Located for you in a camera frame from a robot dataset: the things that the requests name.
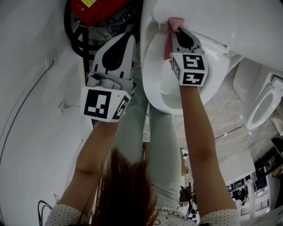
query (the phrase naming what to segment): forearm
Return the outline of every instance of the forearm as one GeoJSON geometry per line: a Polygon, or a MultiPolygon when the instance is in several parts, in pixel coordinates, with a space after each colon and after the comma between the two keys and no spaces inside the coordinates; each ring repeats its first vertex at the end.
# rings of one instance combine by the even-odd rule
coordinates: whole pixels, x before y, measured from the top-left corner
{"type": "Polygon", "coordinates": [[[196,87],[180,87],[190,155],[216,155],[213,131],[196,87]]]}
{"type": "Polygon", "coordinates": [[[85,142],[78,159],[76,170],[96,173],[104,165],[117,131],[118,123],[101,122],[85,142]]]}
{"type": "Polygon", "coordinates": [[[200,216],[235,209],[222,178],[213,131],[196,87],[180,87],[189,159],[200,216]]]}
{"type": "Polygon", "coordinates": [[[88,215],[117,127],[118,123],[100,123],[93,129],[80,151],[72,181],[58,204],[71,206],[88,215]]]}

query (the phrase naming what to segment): red fire extinguisher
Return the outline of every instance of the red fire extinguisher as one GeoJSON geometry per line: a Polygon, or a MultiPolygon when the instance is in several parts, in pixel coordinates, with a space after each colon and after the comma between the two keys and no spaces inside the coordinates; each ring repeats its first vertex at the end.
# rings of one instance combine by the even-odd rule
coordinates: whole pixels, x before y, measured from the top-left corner
{"type": "Polygon", "coordinates": [[[72,0],[71,9],[87,26],[107,21],[131,0],[72,0]]]}

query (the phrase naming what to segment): tiled floor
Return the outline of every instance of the tiled floor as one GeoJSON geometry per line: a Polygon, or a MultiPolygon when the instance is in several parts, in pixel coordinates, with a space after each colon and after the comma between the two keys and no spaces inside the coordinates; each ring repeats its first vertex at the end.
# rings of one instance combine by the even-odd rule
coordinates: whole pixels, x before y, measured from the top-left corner
{"type": "MultiPolygon", "coordinates": [[[[221,136],[242,125],[242,102],[233,88],[233,78],[236,68],[227,76],[218,92],[205,105],[210,119],[214,137],[221,136]]],[[[149,141],[150,129],[148,118],[144,129],[144,140],[149,141]]],[[[176,116],[176,132],[180,147],[187,148],[184,118],[176,116]]],[[[233,154],[249,150],[256,161],[262,157],[271,147],[271,138],[276,136],[276,130],[270,121],[263,123],[258,129],[249,131],[245,126],[216,139],[217,156],[219,163],[233,154]]]]}

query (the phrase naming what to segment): pink cloth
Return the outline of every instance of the pink cloth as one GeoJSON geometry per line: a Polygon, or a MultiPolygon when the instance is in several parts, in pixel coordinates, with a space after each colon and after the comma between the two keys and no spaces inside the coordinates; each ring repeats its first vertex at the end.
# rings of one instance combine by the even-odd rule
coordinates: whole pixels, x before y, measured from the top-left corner
{"type": "Polygon", "coordinates": [[[173,52],[171,33],[179,32],[178,27],[182,26],[184,23],[185,20],[181,18],[170,18],[168,20],[168,28],[167,28],[168,36],[165,42],[164,60],[170,59],[170,53],[173,52]]]}

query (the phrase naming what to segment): white shirt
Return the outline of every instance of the white shirt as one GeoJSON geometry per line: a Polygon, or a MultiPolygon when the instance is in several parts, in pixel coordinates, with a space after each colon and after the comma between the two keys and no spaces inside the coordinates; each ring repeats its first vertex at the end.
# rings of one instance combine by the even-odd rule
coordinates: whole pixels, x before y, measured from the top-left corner
{"type": "MultiPolygon", "coordinates": [[[[68,226],[78,224],[81,212],[66,205],[55,205],[51,210],[45,226],[68,226]]],[[[83,216],[81,224],[87,224],[87,219],[83,216]]],[[[197,224],[188,219],[180,211],[163,207],[159,209],[159,215],[154,225],[160,226],[196,226],[197,224]]],[[[220,210],[203,216],[199,225],[209,226],[239,226],[237,210],[220,210]]]]}

